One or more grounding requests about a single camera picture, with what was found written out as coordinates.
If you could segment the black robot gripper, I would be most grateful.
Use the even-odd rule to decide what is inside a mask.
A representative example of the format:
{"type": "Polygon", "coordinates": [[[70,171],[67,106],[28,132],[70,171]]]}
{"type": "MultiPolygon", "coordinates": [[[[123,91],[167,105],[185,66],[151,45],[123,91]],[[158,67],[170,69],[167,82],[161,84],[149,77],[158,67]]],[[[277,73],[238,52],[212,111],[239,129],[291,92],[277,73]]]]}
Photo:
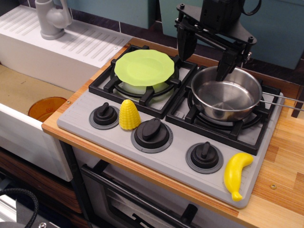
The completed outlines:
{"type": "Polygon", "coordinates": [[[247,61],[257,39],[240,23],[240,16],[252,16],[257,8],[245,11],[243,0],[205,0],[202,7],[181,3],[175,20],[181,61],[190,58],[201,40],[222,50],[216,81],[223,81],[241,61],[247,61]]]}

